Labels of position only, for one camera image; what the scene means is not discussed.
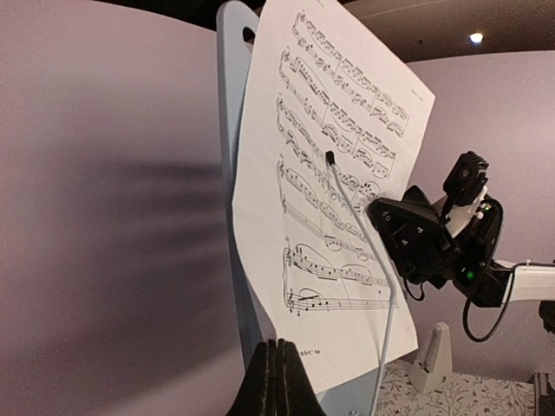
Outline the light blue music stand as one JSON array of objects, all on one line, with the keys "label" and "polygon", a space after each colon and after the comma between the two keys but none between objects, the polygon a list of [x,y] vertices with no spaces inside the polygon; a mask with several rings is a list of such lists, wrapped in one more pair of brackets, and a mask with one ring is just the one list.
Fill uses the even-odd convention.
[{"label": "light blue music stand", "polygon": [[[258,341],[284,339],[276,334],[245,274],[233,224],[233,198],[237,179],[241,123],[254,41],[261,13],[254,13],[239,1],[230,1],[225,3],[217,14],[219,112],[222,141],[225,146],[225,161],[228,165],[226,175],[231,181],[228,211],[233,235],[231,242],[232,270],[238,302],[241,341],[248,348]],[[391,271],[386,274],[388,285],[399,286],[385,247],[384,253],[377,260],[381,266],[391,267]],[[374,370],[321,393],[313,389],[325,413],[343,415],[349,411],[357,411],[365,415],[374,414],[382,384],[383,370],[389,361],[392,360],[389,360],[385,354],[381,354]]]}]

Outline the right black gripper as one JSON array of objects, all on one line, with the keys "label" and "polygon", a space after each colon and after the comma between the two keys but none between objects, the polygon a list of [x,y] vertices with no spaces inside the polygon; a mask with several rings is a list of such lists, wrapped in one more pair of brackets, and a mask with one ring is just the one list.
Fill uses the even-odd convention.
[{"label": "right black gripper", "polygon": [[458,254],[437,210],[416,185],[402,200],[378,198],[366,209],[399,275],[413,284],[431,281],[440,288],[443,273]]}]

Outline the white sheet music page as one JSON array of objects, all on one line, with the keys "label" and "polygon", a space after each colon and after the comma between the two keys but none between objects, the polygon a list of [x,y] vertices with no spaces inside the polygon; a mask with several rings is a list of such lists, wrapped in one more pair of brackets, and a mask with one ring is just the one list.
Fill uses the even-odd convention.
[{"label": "white sheet music page", "polygon": [[316,392],[418,346],[365,216],[407,189],[434,94],[336,1],[269,1],[246,86],[233,224],[249,283]]}]

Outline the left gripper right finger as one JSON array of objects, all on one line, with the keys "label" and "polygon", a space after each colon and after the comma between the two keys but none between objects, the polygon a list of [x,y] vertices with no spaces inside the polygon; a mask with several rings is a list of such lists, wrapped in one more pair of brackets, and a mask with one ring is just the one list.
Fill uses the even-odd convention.
[{"label": "left gripper right finger", "polygon": [[284,339],[277,342],[276,401],[278,416],[325,416],[296,345]]}]

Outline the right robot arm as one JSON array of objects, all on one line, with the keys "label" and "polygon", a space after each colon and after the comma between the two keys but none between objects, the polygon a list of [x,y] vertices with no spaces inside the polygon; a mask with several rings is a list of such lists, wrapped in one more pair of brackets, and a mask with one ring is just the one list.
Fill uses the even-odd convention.
[{"label": "right robot arm", "polygon": [[463,328],[472,341],[491,337],[472,334],[472,305],[505,310],[509,302],[538,301],[545,330],[554,330],[554,266],[495,259],[504,210],[485,190],[465,206],[457,194],[431,204],[413,185],[402,199],[377,198],[365,212],[406,286],[451,282],[466,297]]}]

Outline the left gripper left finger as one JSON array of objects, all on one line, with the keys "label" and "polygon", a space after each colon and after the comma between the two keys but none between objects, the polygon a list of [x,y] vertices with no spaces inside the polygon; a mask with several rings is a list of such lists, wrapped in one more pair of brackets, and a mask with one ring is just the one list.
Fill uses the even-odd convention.
[{"label": "left gripper left finger", "polygon": [[260,342],[253,352],[238,393],[226,416],[276,414],[277,343]]}]

